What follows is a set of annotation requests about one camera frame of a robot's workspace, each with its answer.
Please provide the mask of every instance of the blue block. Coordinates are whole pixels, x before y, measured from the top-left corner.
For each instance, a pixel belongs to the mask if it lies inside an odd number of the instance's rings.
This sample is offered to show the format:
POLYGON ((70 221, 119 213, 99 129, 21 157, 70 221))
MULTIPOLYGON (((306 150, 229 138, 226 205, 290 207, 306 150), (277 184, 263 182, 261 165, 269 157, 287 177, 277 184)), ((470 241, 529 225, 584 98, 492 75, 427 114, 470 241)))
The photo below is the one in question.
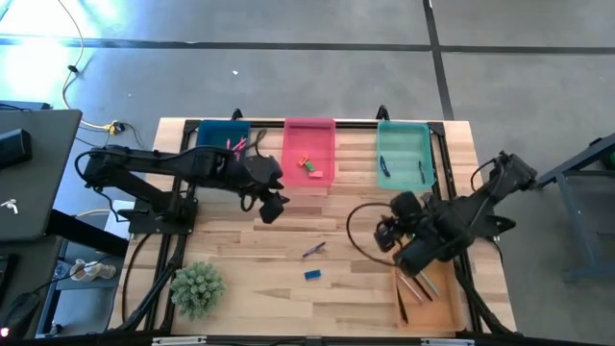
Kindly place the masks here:
POLYGON ((304 275, 306 276, 306 280, 320 278, 320 270, 308 271, 304 275))

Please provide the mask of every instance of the concrete floor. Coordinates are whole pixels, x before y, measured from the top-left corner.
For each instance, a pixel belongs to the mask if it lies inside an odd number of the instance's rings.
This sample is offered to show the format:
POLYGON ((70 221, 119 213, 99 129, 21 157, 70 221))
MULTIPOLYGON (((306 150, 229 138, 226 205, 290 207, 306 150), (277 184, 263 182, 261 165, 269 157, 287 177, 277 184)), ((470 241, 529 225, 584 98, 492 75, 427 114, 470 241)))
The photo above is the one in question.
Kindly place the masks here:
MULTIPOLYGON (((65 4, 84 35, 93 38, 430 43, 420 0, 65 4)), ((615 45, 610 0, 432 0, 432 5, 441 44, 615 45)), ((0 34, 75 36, 59 5, 42 0, 14 0, 0 34)), ((0 46, 0 99, 62 108, 65 66, 77 54, 53 39, 0 46)), ((443 119, 431 52, 89 48, 85 62, 85 72, 68 91, 69 103, 92 122, 132 123, 147 145, 162 116, 225 116, 235 108, 246 116, 371 118, 385 104, 394 118, 443 119)), ((505 149, 545 172, 596 136, 613 132, 613 55, 445 53, 443 62, 455 119, 471 122, 481 161, 505 149)), ((78 136, 97 144, 106 139, 86 131, 78 136)), ((131 134, 111 142, 135 146, 131 134)), ((85 149, 75 142, 73 156, 85 149)), ((78 188, 81 184, 68 168, 56 207, 72 213, 106 206, 78 188)), ((519 331, 612 342, 615 284, 561 280, 562 271, 575 266, 577 248, 557 189, 511 196, 497 212, 518 222, 503 236, 502 247, 519 331)))

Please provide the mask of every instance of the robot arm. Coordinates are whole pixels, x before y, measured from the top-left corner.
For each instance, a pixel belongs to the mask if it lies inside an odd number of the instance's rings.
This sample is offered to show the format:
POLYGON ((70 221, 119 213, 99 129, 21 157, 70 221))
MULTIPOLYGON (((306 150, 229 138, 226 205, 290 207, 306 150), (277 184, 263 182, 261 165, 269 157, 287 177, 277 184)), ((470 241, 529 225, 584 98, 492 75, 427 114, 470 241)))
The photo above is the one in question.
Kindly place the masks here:
POLYGON ((493 215, 505 196, 530 188, 536 171, 519 157, 501 152, 491 162, 489 181, 468 197, 441 201, 427 195, 423 210, 412 192, 395 197, 392 217, 379 223, 374 238, 382 251, 390 251, 403 236, 411 241, 393 255, 395 265, 415 276, 433 260, 447 261, 474 243, 477 236, 497 236, 515 226, 493 215))
POLYGON ((272 157, 251 156, 237 161, 233 151, 214 147, 200 146, 170 154, 114 145, 84 155, 89 155, 86 170, 83 174, 78 167, 77 170, 88 187, 117 187, 150 204, 162 219, 181 219, 184 198, 160 191, 132 172, 168 175, 200 187, 228 190, 242 198, 242 206, 245 197, 260 199, 260 216, 265 223, 273 222, 288 202, 279 192, 270 191, 283 188, 278 182, 282 170, 272 157))

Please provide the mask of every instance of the plastic bin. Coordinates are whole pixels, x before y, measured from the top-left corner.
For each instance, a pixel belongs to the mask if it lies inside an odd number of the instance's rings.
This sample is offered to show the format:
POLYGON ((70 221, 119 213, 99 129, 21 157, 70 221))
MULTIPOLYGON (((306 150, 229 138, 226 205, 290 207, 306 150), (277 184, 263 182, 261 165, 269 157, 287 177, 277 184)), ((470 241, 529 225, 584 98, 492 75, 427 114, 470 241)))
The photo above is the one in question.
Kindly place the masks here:
POLYGON ((231 140, 231 148, 242 139, 247 138, 246 146, 250 144, 250 122, 235 120, 203 120, 199 125, 197 145, 211 145, 218 148, 227 147, 227 140, 231 140))
POLYGON ((423 190, 433 185, 430 128, 425 123, 382 121, 378 124, 376 165, 378 186, 423 190), (381 169, 381 156, 390 174, 381 169))
POLYGON ((329 186, 335 178, 335 121, 323 118, 288 118, 284 122, 282 180, 288 186, 329 186), (299 165, 308 157, 322 178, 312 178, 299 165))

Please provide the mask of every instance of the wooden tabletop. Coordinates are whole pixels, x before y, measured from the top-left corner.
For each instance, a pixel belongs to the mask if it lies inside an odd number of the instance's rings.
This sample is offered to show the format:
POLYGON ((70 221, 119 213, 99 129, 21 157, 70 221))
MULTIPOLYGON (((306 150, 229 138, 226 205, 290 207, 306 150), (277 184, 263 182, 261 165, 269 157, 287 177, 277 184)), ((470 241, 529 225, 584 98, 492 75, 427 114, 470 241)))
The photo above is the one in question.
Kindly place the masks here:
MULTIPOLYGON (((162 118, 154 148, 178 152, 185 121, 162 118)), ((444 125, 457 193, 470 194, 470 176, 478 167, 470 124, 445 121, 444 125)), ((184 266, 196 261, 212 262, 228 289, 218 307, 203 320, 191 322, 177 315, 176 310, 173 334, 451 336, 410 333, 395 327, 390 271, 352 247, 345 222, 348 213, 359 204, 387 203, 399 191, 377 187, 375 130, 339 129, 335 140, 332 186, 284 189, 283 195, 291 202, 271 225, 260 221, 259 205, 243 212, 236 195, 197 189, 199 212, 194 233, 188 238, 184 266), (301 259, 307 249, 322 241, 327 241, 323 253, 301 259), (304 272, 315 269, 321 270, 322 277, 307 282, 304 272)), ((282 143, 283 130, 270 129, 259 150, 281 161, 282 143)), ((438 176, 443 177, 437 145, 434 150, 438 176)), ((172 186, 170 177, 148 175, 146 179, 161 189, 172 186)), ((480 175, 475 184, 480 185, 480 175)), ((441 190, 446 198, 444 185, 441 190)), ((353 218, 352 230, 361 247, 385 259, 390 254, 382 254, 372 237, 381 213, 382 209, 360 211, 357 219, 353 218)), ((139 239, 131 241, 124 268, 139 239)), ((137 254, 127 287, 129 314, 152 284, 160 240, 160 235, 152 235, 137 254)), ((172 242, 169 253, 174 248, 172 242)), ((477 240, 469 254, 478 292, 501 321, 514 330, 498 252, 492 244, 477 240)), ((121 291, 122 286, 115 296, 110 328, 121 324, 121 291)), ((160 295, 157 327, 167 294, 168 284, 160 295)), ((464 308, 470 326, 467 305, 464 308)))

